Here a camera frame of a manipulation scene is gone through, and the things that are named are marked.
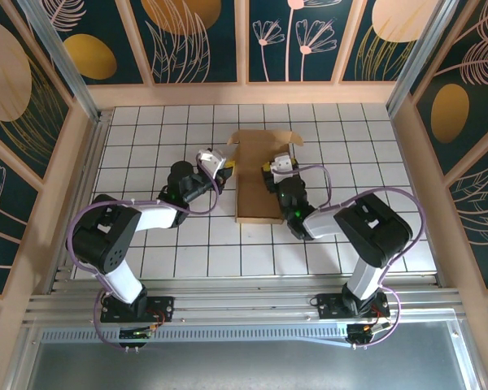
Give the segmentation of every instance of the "purple cable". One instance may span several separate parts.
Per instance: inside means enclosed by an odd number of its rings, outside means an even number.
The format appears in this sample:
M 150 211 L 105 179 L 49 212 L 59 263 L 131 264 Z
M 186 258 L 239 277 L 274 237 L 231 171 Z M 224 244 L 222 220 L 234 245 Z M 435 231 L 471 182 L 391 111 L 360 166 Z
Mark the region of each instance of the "purple cable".
M 318 209 L 321 209 L 322 207 L 327 206 L 331 202 L 331 196 L 333 193 L 333 186 L 331 185 L 331 175 L 329 174 L 329 171 L 327 170 L 326 167 L 324 167 L 323 165 L 313 164 L 313 165 L 308 165 L 307 167 L 296 168 L 293 169 L 292 171 L 279 172 L 276 169 L 272 169 L 271 172 L 274 173 L 275 175 L 291 175 L 293 173 L 300 173 L 314 168 L 323 170 L 327 178 L 327 201 L 317 207 Z

